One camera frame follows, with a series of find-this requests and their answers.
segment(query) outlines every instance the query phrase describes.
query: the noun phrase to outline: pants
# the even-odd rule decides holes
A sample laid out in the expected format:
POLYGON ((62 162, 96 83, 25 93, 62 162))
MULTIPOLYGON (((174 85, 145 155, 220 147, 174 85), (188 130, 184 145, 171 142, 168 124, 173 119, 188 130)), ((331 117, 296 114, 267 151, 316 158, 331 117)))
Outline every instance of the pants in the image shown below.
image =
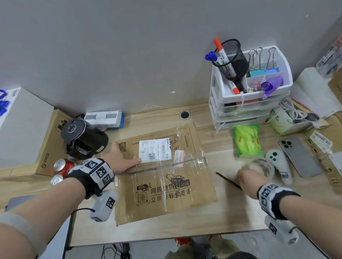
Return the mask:
MULTIPOLYGON (((212 253, 218 259, 226 259, 228 256, 240 251, 233 240, 224 239, 220 236, 213 236, 209 243, 212 253)), ((176 252, 169 251, 165 259, 195 259, 194 249, 191 245, 181 245, 176 252)))

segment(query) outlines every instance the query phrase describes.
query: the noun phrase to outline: wooden tabletop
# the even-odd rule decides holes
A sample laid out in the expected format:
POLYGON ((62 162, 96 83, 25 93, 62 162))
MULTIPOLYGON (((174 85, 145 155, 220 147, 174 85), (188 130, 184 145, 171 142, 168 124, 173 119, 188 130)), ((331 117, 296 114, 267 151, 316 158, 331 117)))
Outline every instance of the wooden tabletop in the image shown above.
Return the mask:
MULTIPOLYGON (((131 114, 126 116, 123 129, 107 133, 109 140, 114 141, 190 122, 194 122, 197 127, 218 202, 118 227, 115 224, 114 211, 106 222, 101 223, 89 219, 87 211, 79 211, 74 224, 71 246, 232 233, 266 228, 265 213, 261 210, 258 201, 252 200, 233 184, 215 174, 219 172, 234 180, 237 170, 246 162, 246 159, 234 157, 232 131, 215 131, 208 104, 131 114), (180 119, 179 113, 183 110, 191 113, 188 120, 180 119)), ((279 149, 277 142, 280 138, 266 124, 260 126, 259 139, 264 152, 269 149, 279 149)), ((342 209, 341 196, 334 193, 325 174, 302 178, 291 164, 290 167, 293 189, 302 197, 342 209)), ((50 179, 47 176, 35 175, 0 180, 0 213, 11 197, 37 194, 49 188, 50 179)), ((273 181, 281 183, 278 177, 273 181)), ((111 183, 108 188, 114 188, 113 184, 111 183)), ((93 202, 92 199, 84 200, 79 208, 91 207, 93 202)))

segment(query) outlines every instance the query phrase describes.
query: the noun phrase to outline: person's leg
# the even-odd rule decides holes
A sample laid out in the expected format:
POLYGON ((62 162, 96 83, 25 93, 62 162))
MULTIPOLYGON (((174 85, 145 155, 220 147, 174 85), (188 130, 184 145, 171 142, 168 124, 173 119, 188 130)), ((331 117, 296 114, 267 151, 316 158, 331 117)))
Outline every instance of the person's leg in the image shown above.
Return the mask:
POLYGON ((211 251, 218 259, 226 259, 228 256, 240 251, 233 240, 224 239, 222 235, 210 235, 209 243, 211 251))
POLYGON ((169 251, 165 259, 192 259, 194 258, 193 253, 194 249, 190 244, 190 239, 188 238, 175 238, 175 241, 178 246, 178 250, 176 252, 169 251))

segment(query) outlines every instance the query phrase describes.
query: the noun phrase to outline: red shoe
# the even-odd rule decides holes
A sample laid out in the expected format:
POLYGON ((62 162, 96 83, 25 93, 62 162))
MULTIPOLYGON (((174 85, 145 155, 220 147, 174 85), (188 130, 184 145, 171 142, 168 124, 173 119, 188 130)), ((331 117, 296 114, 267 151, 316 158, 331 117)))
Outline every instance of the red shoe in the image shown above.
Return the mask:
POLYGON ((190 244, 190 239, 187 237, 175 238, 174 240, 176 241, 178 247, 180 247, 181 245, 190 244))
POLYGON ((221 234, 213 234, 208 236, 208 240, 212 239, 214 236, 219 236, 220 238, 222 238, 221 234))

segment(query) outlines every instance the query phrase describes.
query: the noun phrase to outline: kettle lid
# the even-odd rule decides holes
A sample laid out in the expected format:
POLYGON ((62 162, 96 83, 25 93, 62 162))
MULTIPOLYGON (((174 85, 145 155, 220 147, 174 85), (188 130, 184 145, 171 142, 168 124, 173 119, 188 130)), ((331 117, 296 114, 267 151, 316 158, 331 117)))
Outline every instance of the kettle lid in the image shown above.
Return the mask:
POLYGON ((61 136, 67 142, 77 139, 86 129, 86 122, 81 118, 68 121, 62 128, 61 136))

